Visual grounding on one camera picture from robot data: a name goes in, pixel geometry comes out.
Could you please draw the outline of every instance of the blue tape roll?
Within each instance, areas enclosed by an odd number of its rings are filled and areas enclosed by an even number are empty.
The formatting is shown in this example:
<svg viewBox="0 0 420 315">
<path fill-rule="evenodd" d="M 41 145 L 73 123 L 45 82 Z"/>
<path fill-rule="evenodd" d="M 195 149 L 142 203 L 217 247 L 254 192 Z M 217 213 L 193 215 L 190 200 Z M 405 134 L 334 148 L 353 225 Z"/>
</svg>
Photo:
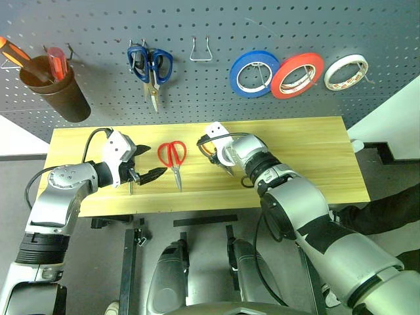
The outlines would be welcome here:
<svg viewBox="0 0 420 315">
<path fill-rule="evenodd" d="M 260 87 L 256 87 L 254 89 L 249 89 L 241 85 L 239 82 L 239 74 L 251 64 L 259 62 L 262 66 L 266 66 L 270 69 L 270 77 L 266 81 L 266 86 L 261 85 Z M 270 84 L 271 80 L 274 77 L 274 74 L 279 70 L 280 63 L 278 62 L 277 58 L 266 51 L 251 51 L 247 52 L 240 56 L 230 69 L 230 86 L 232 90 L 243 97 L 247 98 L 254 98 L 260 97 L 262 95 L 267 94 L 270 92 Z"/>
</svg>

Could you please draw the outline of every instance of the wooden board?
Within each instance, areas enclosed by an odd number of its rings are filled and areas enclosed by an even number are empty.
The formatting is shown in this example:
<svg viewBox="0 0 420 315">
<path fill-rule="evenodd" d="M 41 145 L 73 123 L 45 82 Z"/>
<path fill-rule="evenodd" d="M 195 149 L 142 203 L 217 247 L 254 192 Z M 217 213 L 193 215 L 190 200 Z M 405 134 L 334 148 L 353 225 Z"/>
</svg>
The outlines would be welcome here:
<svg viewBox="0 0 420 315">
<path fill-rule="evenodd" d="M 204 134 L 206 125 L 208 123 L 114 127 L 129 135 L 135 144 L 152 147 L 136 157 L 135 168 L 139 173 L 162 166 L 156 153 L 161 143 L 183 141 L 188 155 L 180 168 L 182 193 L 178 192 L 174 174 L 168 169 L 154 182 L 133 185 L 133 195 L 129 194 L 128 184 L 119 188 L 100 188 L 83 201 L 80 215 L 259 207 L 256 192 L 241 186 L 243 174 L 239 169 L 234 169 L 234 178 L 229 177 L 220 167 L 211 165 L 197 149 L 196 142 Z M 231 133 L 247 132 L 262 138 L 280 161 L 316 184 L 329 203 L 369 201 L 341 117 L 230 121 L 223 125 Z M 86 139 L 95 128 L 55 129 L 45 167 L 80 163 Z M 104 134 L 95 135 L 87 161 L 101 161 L 105 140 Z M 46 178 L 43 176 L 38 194 L 45 189 Z"/>
</svg>

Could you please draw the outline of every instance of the red scissors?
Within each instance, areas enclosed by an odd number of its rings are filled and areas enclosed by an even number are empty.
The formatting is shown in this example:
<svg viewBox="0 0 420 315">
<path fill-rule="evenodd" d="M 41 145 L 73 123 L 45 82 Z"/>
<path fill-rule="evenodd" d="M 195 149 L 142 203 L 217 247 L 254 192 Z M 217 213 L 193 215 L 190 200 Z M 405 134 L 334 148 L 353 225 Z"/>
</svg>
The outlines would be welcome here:
<svg viewBox="0 0 420 315">
<path fill-rule="evenodd" d="M 183 153 L 181 159 L 179 158 L 176 145 L 181 146 Z M 163 158 L 163 150 L 166 148 L 166 158 Z M 184 163 L 186 157 L 186 146 L 181 141 L 172 141 L 162 143 L 159 148 L 157 148 L 157 157 L 160 162 L 166 167 L 170 167 L 175 174 L 175 182 L 179 191 L 182 191 L 181 175 L 179 173 L 179 167 Z"/>
</svg>

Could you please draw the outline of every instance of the gray pegboard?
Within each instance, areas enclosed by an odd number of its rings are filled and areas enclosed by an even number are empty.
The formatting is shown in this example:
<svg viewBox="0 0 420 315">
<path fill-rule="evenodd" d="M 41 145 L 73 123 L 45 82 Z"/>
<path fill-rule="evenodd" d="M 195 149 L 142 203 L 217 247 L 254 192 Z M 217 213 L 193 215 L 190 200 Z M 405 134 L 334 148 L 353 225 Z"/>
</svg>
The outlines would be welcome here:
<svg viewBox="0 0 420 315">
<path fill-rule="evenodd" d="M 49 141 L 55 127 L 188 123 L 342 115 L 350 127 L 419 74 L 419 2 L 413 1 L 0 1 L 0 34 L 31 56 L 42 45 L 70 43 L 76 80 L 92 108 L 68 123 L 18 80 L 0 71 L 0 114 Z M 192 36 L 203 56 L 205 36 L 214 59 L 191 62 Z M 145 38 L 169 51 L 173 75 L 161 87 L 161 110 L 144 101 L 142 82 L 128 72 L 128 40 Z M 232 92 L 230 68 L 241 54 L 267 50 L 284 61 L 315 52 L 325 69 L 348 54 L 369 62 L 368 77 L 338 92 L 322 80 L 301 96 L 242 98 Z M 245 80 L 259 84 L 255 70 Z M 351 67 L 337 75 L 354 71 Z"/>
</svg>

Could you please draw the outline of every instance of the tool holder cup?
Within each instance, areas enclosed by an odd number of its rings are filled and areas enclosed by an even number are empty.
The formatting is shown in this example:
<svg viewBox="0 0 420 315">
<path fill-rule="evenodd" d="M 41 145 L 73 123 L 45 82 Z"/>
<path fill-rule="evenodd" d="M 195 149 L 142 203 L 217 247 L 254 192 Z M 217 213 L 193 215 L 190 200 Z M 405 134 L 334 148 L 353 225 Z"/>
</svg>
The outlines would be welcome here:
<svg viewBox="0 0 420 315">
<path fill-rule="evenodd" d="M 41 69 L 51 72 L 47 56 L 32 59 Z M 38 78 L 20 69 L 19 77 L 34 93 L 41 95 L 65 120 L 79 123 L 89 117 L 91 108 L 74 79 L 72 67 L 68 65 L 68 73 L 63 80 L 46 85 Z"/>
</svg>

